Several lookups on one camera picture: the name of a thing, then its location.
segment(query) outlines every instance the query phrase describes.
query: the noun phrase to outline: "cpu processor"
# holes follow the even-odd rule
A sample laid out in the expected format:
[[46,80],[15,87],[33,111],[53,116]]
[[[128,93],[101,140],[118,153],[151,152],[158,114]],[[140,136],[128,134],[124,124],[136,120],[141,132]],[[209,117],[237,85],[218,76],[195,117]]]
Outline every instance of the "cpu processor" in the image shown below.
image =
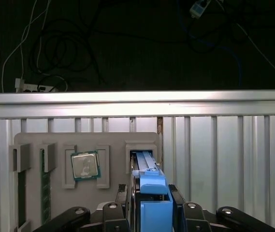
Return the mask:
[[75,181],[100,177],[100,165],[97,151],[71,154]]

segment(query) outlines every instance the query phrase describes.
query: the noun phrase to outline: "power strip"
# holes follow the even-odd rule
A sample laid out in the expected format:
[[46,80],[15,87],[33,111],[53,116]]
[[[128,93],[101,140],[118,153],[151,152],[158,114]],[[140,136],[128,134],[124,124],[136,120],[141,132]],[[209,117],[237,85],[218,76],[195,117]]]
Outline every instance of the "power strip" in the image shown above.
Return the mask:
[[211,0],[198,0],[196,1],[190,9],[190,14],[193,18],[199,19],[206,8],[208,7]]
[[[50,92],[50,90],[53,88],[53,86],[41,86],[39,91],[37,91],[37,85],[33,84],[25,84],[24,80],[21,80],[19,78],[16,78],[15,80],[15,88],[16,93],[33,93],[33,92]],[[58,92],[58,89],[54,88],[51,92]]]

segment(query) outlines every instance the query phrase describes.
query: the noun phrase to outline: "metal bolt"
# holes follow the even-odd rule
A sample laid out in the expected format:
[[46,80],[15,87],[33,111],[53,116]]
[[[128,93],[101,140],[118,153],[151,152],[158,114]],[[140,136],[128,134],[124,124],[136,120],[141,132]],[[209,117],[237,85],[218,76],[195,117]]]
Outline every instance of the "metal bolt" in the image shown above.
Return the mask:
[[75,211],[75,213],[76,213],[76,214],[82,214],[82,213],[84,213],[84,210],[83,210],[83,209],[77,209],[77,210]]
[[115,208],[117,208],[117,204],[111,203],[111,204],[109,204],[108,207],[110,207],[111,209],[115,209]]
[[188,206],[189,206],[191,209],[194,209],[194,208],[196,207],[196,204],[189,203]]
[[222,210],[224,213],[226,213],[226,214],[231,214],[233,211],[232,210],[230,210],[230,209],[223,209]]

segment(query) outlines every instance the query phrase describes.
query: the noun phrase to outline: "dark background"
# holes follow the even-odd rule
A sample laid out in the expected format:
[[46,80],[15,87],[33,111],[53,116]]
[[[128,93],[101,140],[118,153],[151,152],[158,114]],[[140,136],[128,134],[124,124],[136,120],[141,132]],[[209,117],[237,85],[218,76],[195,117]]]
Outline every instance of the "dark background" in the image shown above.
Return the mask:
[[[237,5],[240,1],[225,0]],[[181,15],[188,25],[189,1],[181,1]],[[275,0],[251,0],[259,11],[275,9]],[[21,42],[25,26],[29,23],[33,0],[1,0],[0,1],[0,92],[2,66],[7,56]],[[82,17],[90,24],[96,9],[97,0],[82,0]],[[34,17],[46,8],[47,0],[39,0]],[[198,36],[214,29],[227,21],[215,0],[207,8],[207,12],[193,24],[191,33]],[[52,0],[47,22],[65,18],[76,23],[87,34],[87,28],[78,16],[78,0]],[[23,43],[24,79],[26,83],[38,84],[44,77],[35,74],[29,68],[31,49],[42,30],[43,15],[30,28],[29,36]],[[275,14],[263,14],[256,17],[255,23],[275,24]],[[77,31],[73,25],[57,22],[52,27],[61,31]],[[105,7],[99,14],[95,29],[108,32],[123,32],[145,36],[158,41],[183,41],[185,32],[181,29],[176,0],[130,0],[124,3]],[[233,27],[236,37],[244,34]],[[252,40],[275,65],[275,28],[248,29]],[[214,42],[218,33],[204,40]],[[155,43],[148,40],[129,38],[97,33],[93,31],[89,44],[97,60],[101,81],[93,65],[86,71],[72,72],[67,69],[55,68],[49,74],[63,76],[71,84],[70,90],[201,90],[201,89],[275,89],[275,70],[257,52],[250,41],[244,44],[234,44],[226,36],[221,45],[229,47],[241,60],[243,78],[239,86],[238,66],[233,56],[222,49],[215,49],[208,54],[193,52],[186,43]],[[51,42],[47,53],[52,53],[56,42]],[[205,50],[207,46],[194,42],[196,49]],[[85,46],[78,44],[78,54],[75,56],[72,43],[67,46],[63,62],[71,62],[76,58],[73,67],[82,68],[90,61]],[[42,52],[40,67],[48,63]],[[6,64],[4,72],[5,92],[14,92],[14,80],[21,76],[21,55],[18,49]],[[44,81],[44,85],[57,85],[64,90],[65,85],[59,85],[60,79],[53,77]]]

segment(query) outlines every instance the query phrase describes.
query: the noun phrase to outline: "white cable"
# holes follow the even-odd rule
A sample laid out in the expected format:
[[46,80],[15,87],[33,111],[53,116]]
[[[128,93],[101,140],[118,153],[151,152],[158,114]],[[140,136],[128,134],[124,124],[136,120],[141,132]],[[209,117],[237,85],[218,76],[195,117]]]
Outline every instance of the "white cable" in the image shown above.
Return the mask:
[[[49,8],[50,3],[51,3],[51,0],[48,0],[47,7],[46,7],[46,14],[45,14],[44,21],[43,21],[43,24],[42,24],[42,30],[45,27],[45,23],[46,23],[46,19],[47,19],[47,13],[48,13],[48,8]],[[39,47],[39,52],[37,54],[36,67],[39,66],[39,59],[40,59],[40,55],[41,55],[41,50],[42,50],[42,37],[40,37],[40,47]]]
[[[46,19],[47,19],[47,14],[48,14],[48,8],[49,8],[50,3],[51,3],[51,0],[48,0],[47,7],[46,7],[46,14],[45,14],[45,17],[44,17],[44,20],[43,20],[43,24],[42,24],[42,30],[45,27],[45,23],[46,23]],[[36,58],[36,67],[38,68],[38,71],[42,75],[50,76],[47,73],[41,72],[41,70],[39,69],[39,60],[40,60],[41,50],[42,50],[42,37],[40,37],[40,46],[39,46],[39,52],[38,52],[37,58]],[[58,77],[58,78],[60,78],[61,80],[63,80],[65,82],[66,88],[65,88],[64,92],[68,91],[69,86],[68,86],[68,83],[66,82],[66,80],[62,76],[59,76],[59,75],[55,75],[55,77]]]
[[[47,10],[47,8],[46,8],[42,13],[40,13],[35,19],[33,19],[33,20],[30,22],[30,24],[32,24],[32,23],[35,22],[39,17],[41,17],[42,14],[44,14],[44,13],[46,12],[46,10]],[[30,24],[26,25],[25,29],[23,30],[23,34],[22,34],[22,36],[21,36],[21,41],[24,40],[24,36],[25,36],[26,31],[27,31],[27,28],[29,27]],[[23,75],[24,75],[24,64],[23,64],[22,45],[20,45],[20,52],[21,52],[21,60],[22,60],[22,62],[21,62],[21,67],[22,67],[21,79],[22,79],[22,78],[23,78]]]
[[30,26],[31,26],[31,22],[32,22],[32,18],[33,18],[33,12],[35,9],[35,5],[36,5],[37,0],[35,0],[33,8],[32,8],[32,12],[31,12],[31,16],[30,16],[30,21],[29,21],[29,29],[27,31],[27,34],[25,36],[25,38],[21,41],[21,43],[11,52],[11,54],[7,57],[7,59],[4,61],[3,63],[3,67],[2,67],[2,78],[1,78],[1,85],[2,85],[2,92],[4,93],[4,69],[5,69],[5,65],[8,61],[8,59],[14,54],[14,52],[21,46],[21,44],[27,39],[29,31],[30,31]]
[[[224,10],[224,7],[221,5],[220,1],[219,0],[216,0],[216,2],[218,3],[218,5],[221,7],[221,9],[223,11]],[[246,30],[240,26],[238,23],[236,23],[237,26],[244,32],[244,34],[248,37],[249,41],[252,43],[252,45],[256,48],[256,50],[264,57],[264,59],[275,69],[275,65],[266,57],[266,55],[261,52],[261,50],[258,48],[258,46],[253,42],[253,40],[251,39],[251,37],[248,35],[248,33],[246,32]]]
[[[26,33],[27,29],[29,30],[30,24],[32,24],[32,23],[33,23],[35,20],[37,20],[42,14],[45,13],[45,17],[44,17],[44,20],[43,20],[42,29],[44,28],[45,22],[46,22],[46,19],[47,19],[47,14],[48,14],[48,9],[49,9],[50,3],[51,3],[51,0],[48,0],[46,9],[45,9],[42,13],[40,13],[34,20],[32,20],[28,25],[26,25],[26,27],[25,27],[25,29],[24,29],[24,31],[23,31],[22,37],[21,37],[21,41],[23,41],[23,40],[25,39],[24,36],[25,36],[25,33]],[[37,66],[37,67],[38,67],[39,57],[40,57],[40,54],[41,54],[41,49],[42,49],[42,38],[40,38],[39,53],[38,53],[37,60],[36,60],[36,66]],[[21,53],[21,69],[22,69],[22,73],[21,73],[21,78],[20,78],[20,79],[22,79],[22,78],[23,78],[23,75],[24,75],[24,63],[23,63],[22,43],[21,43],[21,45],[20,45],[20,53]],[[47,74],[47,73],[42,73],[40,70],[39,70],[39,72],[40,72],[41,74],[45,75],[45,76],[50,76],[50,75]],[[68,90],[68,88],[69,88],[68,83],[66,82],[66,80],[65,80],[63,77],[61,77],[61,76],[58,76],[58,75],[55,75],[55,76],[58,77],[58,78],[60,78],[61,80],[63,80],[63,81],[65,82],[65,84],[66,84],[65,92],[66,92],[66,91]]]

